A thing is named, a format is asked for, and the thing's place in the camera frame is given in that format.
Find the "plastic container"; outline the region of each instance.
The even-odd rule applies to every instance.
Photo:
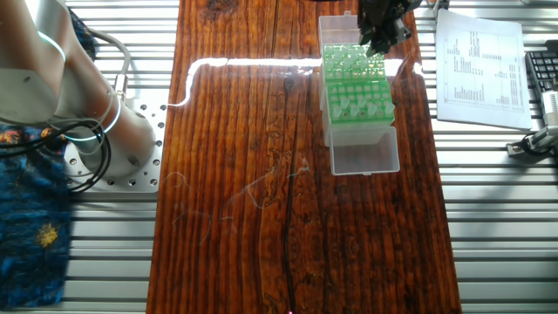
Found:
[[[363,58],[357,16],[319,18],[323,141],[334,175],[399,171],[395,106],[384,57]]]
[[[397,172],[397,131],[395,127],[388,126],[368,132],[334,132],[330,137],[330,155],[333,175]]]

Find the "wood grain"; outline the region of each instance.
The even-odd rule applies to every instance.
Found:
[[[147,313],[461,313],[416,33],[387,56],[396,174],[332,176],[319,69],[255,65],[319,58],[318,17],[356,5],[180,2],[170,101],[193,87],[167,116]]]

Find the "metal base plate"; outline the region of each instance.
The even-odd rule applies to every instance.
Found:
[[[134,111],[144,115],[155,132],[155,149],[147,164],[137,172],[119,178],[103,178],[87,193],[156,193],[159,191],[160,163],[163,155],[165,128],[167,122],[166,105],[137,104],[136,101],[127,101],[126,105]],[[65,174],[68,177],[68,187],[73,188],[85,182],[91,171],[87,169],[78,151],[73,144],[69,144],[65,153]]]

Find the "mounting hole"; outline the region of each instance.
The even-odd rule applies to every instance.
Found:
[[[130,162],[132,164],[132,166],[134,166],[134,167],[140,167],[141,166],[140,161],[138,160],[138,158],[136,156],[130,154],[126,158],[128,159],[128,162]]]

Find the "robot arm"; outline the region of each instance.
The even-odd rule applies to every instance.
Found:
[[[314,0],[318,2],[336,0]],[[403,24],[403,16],[417,9],[422,0],[358,0],[357,20],[360,44],[370,43],[368,57],[387,53],[390,48],[411,37]],[[438,0],[436,8],[446,8],[449,0]]]
[[[113,148],[107,177],[119,177],[154,148],[153,129],[122,100],[81,47],[63,0],[0,1],[0,121],[62,128],[63,119],[95,119]],[[66,137],[95,169],[101,158],[91,130]]]

